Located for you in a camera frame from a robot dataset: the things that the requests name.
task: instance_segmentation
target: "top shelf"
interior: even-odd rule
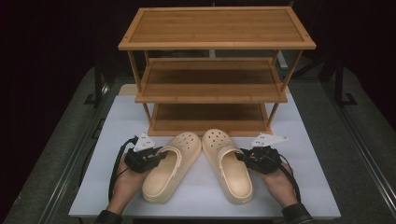
[[[120,50],[314,49],[291,7],[139,8]]]

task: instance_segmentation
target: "hand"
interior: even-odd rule
[[[282,162],[282,165],[291,173],[291,168],[286,163]],[[268,175],[259,172],[255,173],[264,180],[269,193],[282,208],[298,203],[293,185],[280,169]]]
[[[144,180],[150,171],[139,174],[128,169],[124,162],[125,155],[120,160],[117,175],[120,175],[114,184],[113,197],[110,200],[106,210],[121,215],[129,201],[136,195],[143,185]]]

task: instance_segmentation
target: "sleeve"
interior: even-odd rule
[[[122,217],[107,210],[103,210],[93,224],[121,224]]]
[[[302,203],[293,204],[284,208],[282,214],[288,224],[316,223]]]

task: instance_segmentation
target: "wooden shoe rack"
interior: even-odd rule
[[[291,7],[140,8],[119,44],[128,52],[149,135],[221,129],[231,136],[271,133],[278,105],[304,49],[316,44]],[[268,58],[150,58],[151,50],[270,49]],[[295,49],[280,78],[276,56]],[[134,50],[147,66],[140,79]],[[273,103],[267,115],[265,103]],[[147,104],[154,104],[150,113]]]

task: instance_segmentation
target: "clog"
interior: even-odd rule
[[[230,203],[247,203],[253,195],[248,169],[235,152],[242,153],[231,137],[218,129],[207,131],[202,138],[203,151]]]
[[[143,183],[143,197],[150,203],[166,203],[178,183],[201,153],[201,139],[195,133],[181,133],[157,154],[167,155],[154,168]]]

